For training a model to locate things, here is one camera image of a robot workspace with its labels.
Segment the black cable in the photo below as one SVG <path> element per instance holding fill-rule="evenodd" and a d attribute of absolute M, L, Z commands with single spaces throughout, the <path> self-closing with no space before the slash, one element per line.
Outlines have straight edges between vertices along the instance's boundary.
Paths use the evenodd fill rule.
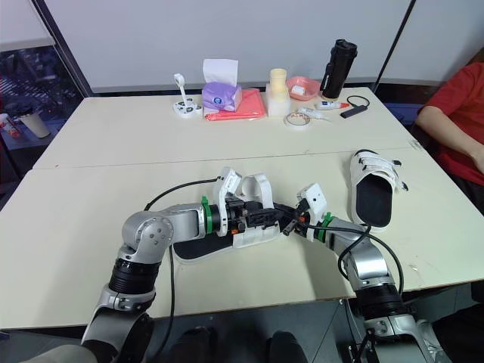
<path fill-rule="evenodd" d="M 341 232 L 352 232 L 352 233 L 358 233 L 358 234 L 364 234 L 363 231 L 359 231 L 358 229 L 352 229 L 352 228 L 342 228 L 342 227 L 322 227 L 318 225 L 307 225 L 304 223 L 299 223 L 301 226 L 306 227 L 306 228 L 311 228 L 316 231 L 341 231 Z M 369 238 L 380 244 L 385 250 L 388 251 L 388 253 L 391 255 L 393 260 L 395 261 L 396 268 L 399 270 L 399 293 L 403 293 L 403 269 L 402 265 L 400 264 L 399 258 L 396 256 L 396 254 L 393 252 L 393 250 L 390 248 L 388 244 L 383 242 L 380 238 L 373 236 L 372 234 L 368 235 Z"/>
<path fill-rule="evenodd" d="M 363 97 L 363 96 L 358 96 L 358 95 L 352 95 L 352 96 L 348 96 L 346 98 L 346 100 L 348 101 L 349 104 L 351 104 L 353 107 L 358 107 L 358 106 L 361 106 L 360 104 L 353 104 L 349 99 L 350 98 L 353 98 L 353 97 L 356 97 L 356 98 L 361 98 L 362 100 L 366 101 L 366 104 L 364 106 L 368 107 L 370 106 L 370 100 L 368 100 L 366 97 Z"/>
<path fill-rule="evenodd" d="M 354 361 L 361 363 L 361 357 L 363 356 L 363 351 L 365 350 L 366 343 L 368 343 L 369 339 L 370 339 L 370 335 L 367 332 L 365 337 L 361 341 L 360 347 L 359 347 L 359 349 L 356 353 L 356 360 L 354 360 Z"/>
<path fill-rule="evenodd" d="M 340 253 L 340 256 L 338 257 L 338 270 L 340 270 L 340 274 L 343 275 L 343 277 L 348 280 L 348 275 L 343 271 L 343 267 L 342 267 L 342 264 L 341 262 L 343 262 L 343 258 L 353 249 L 355 248 L 356 246 L 358 246 L 369 234 L 370 234 L 370 231 L 371 231 L 371 226 L 369 225 L 365 232 L 360 236 L 358 237 L 358 239 L 353 242 L 352 244 L 350 244 L 347 248 L 345 248 L 342 253 Z"/>
<path fill-rule="evenodd" d="M 159 362 L 159 356 L 161 352 L 165 349 L 166 344 L 168 343 L 168 338 L 170 333 L 172 332 L 173 326 L 173 318 L 175 317 L 175 267 L 173 264 L 173 246 L 169 247 L 169 273 L 170 273 L 170 289 L 172 291 L 172 301 L 171 306 L 169 308 L 169 320 L 168 320 L 168 327 L 166 328 L 165 337 L 161 342 L 161 345 L 158 347 L 157 351 L 154 353 L 153 358 L 150 360 L 151 363 Z"/>
<path fill-rule="evenodd" d="M 153 206 L 153 204 L 155 204 L 160 198 L 166 196 L 168 193 L 171 193 L 172 191 L 176 191 L 177 189 L 181 189 L 181 188 L 184 188 L 184 187 L 189 187 L 190 185 L 213 183 L 213 182 L 216 182 L 216 181 L 217 181 L 217 178 L 214 178 L 214 179 L 190 181 L 189 183 L 184 183 L 184 184 L 177 185 L 176 187 L 173 187 L 173 188 L 171 188 L 171 189 L 169 189 L 167 191 L 164 191 L 162 194 L 156 196 L 151 202 L 149 202 L 146 205 L 146 207 L 144 208 L 144 210 L 150 210 L 150 208 Z"/>
<path fill-rule="evenodd" d="M 285 210 L 281 207 L 286 207 L 284 204 L 275 204 L 275 209 L 280 210 L 281 212 L 286 213 L 288 216 L 291 216 L 291 218 L 294 219 L 295 215 L 291 214 L 288 210 Z M 323 227 L 323 226 L 318 226 L 318 225 L 307 225 L 302 222 L 298 222 L 299 225 L 306 227 L 306 228 L 311 228 L 316 231 L 341 231 L 341 232 L 351 232 L 351 233 L 357 233 L 357 234 L 366 234 L 367 231 L 360 231 L 358 229 L 353 229 L 353 228 L 344 228 L 344 227 Z M 403 293 L 403 287 L 404 287 L 404 277 L 403 277 L 403 269 L 402 269 L 402 264 L 400 263 L 399 258 L 396 256 L 396 254 L 393 252 L 393 250 L 390 248 L 388 244 L 383 242 L 380 238 L 373 236 L 372 234 L 368 234 L 368 237 L 380 244 L 388 253 L 391 255 L 393 258 L 393 261 L 395 261 L 396 268 L 399 272 L 399 294 L 402 295 Z"/>
<path fill-rule="evenodd" d="M 345 304 L 345 314 L 346 314 L 346 321 L 348 322 L 349 332 L 351 333 L 351 338 L 353 339 L 353 342 L 355 342 L 355 344 L 356 344 L 355 334 L 353 334 L 352 325 L 349 323 L 349 316 L 348 316 L 349 301 L 347 299 L 344 299 L 343 301 L 344 301 L 344 304 Z"/>
<path fill-rule="evenodd" d="M 176 191 L 178 189 L 188 187 L 190 185 L 197 185 L 197 184 L 205 184 L 205 183 L 213 183 L 216 182 L 218 178 L 213 179 L 206 179 L 206 180 L 199 180 L 199 181 L 191 181 L 189 183 L 184 183 L 177 185 L 176 187 L 170 188 L 167 191 L 164 191 L 162 194 L 157 195 L 151 202 L 149 202 L 144 210 L 150 210 L 150 208 L 160 199 L 166 196 L 168 193 L 172 191 Z M 169 270 L 170 270 L 170 290 L 172 293 L 172 301 L 169 309 L 169 320 L 168 320 L 168 327 L 166 328 L 165 337 L 161 342 L 161 345 L 158 347 L 157 351 L 154 353 L 153 358 L 150 360 L 150 363 L 155 363 L 159 361 L 159 355 L 165 349 L 166 343 L 168 343 L 168 338 L 170 333 L 172 332 L 173 326 L 173 318 L 175 316 L 175 267 L 173 263 L 173 246 L 169 247 Z"/>

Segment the white cup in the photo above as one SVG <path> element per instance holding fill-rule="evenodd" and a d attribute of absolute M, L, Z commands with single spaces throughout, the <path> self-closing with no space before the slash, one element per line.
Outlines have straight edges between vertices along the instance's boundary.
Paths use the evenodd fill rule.
<path fill-rule="evenodd" d="M 23 115 L 19 118 L 20 121 L 22 121 L 22 123 L 38 138 L 44 138 L 51 133 L 37 112 Z"/>

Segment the shoe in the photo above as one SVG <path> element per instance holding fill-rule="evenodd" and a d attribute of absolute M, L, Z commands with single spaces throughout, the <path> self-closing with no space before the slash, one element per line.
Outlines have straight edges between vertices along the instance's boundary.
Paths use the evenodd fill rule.
<path fill-rule="evenodd" d="M 196 327 L 183 333 L 169 350 L 167 361 L 172 363 L 211 363 L 215 354 L 215 331 Z"/>
<path fill-rule="evenodd" d="M 267 342 L 268 363 L 280 363 L 289 361 L 291 363 L 308 363 L 303 348 L 297 342 L 292 333 L 287 331 L 276 331 Z"/>
<path fill-rule="evenodd" d="M 351 215 L 354 223 L 370 225 L 371 231 L 382 232 L 392 218 L 392 196 L 397 190 L 408 191 L 395 171 L 398 160 L 387 160 L 371 150 L 359 150 L 349 167 L 352 196 Z"/>

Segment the tape roll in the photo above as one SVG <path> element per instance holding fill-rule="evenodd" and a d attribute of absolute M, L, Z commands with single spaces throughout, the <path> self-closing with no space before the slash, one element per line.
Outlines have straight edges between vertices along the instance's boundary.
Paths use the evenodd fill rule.
<path fill-rule="evenodd" d="M 311 119 L 303 113 L 292 112 L 284 117 L 284 123 L 287 127 L 295 130 L 306 130 L 309 127 Z"/>

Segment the tissue box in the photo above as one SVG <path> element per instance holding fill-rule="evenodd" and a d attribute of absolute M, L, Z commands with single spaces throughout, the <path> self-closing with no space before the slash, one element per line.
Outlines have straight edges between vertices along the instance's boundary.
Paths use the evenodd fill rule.
<path fill-rule="evenodd" d="M 209 82 L 202 89 L 203 106 L 213 110 L 236 111 L 242 100 L 242 88 L 227 83 Z"/>

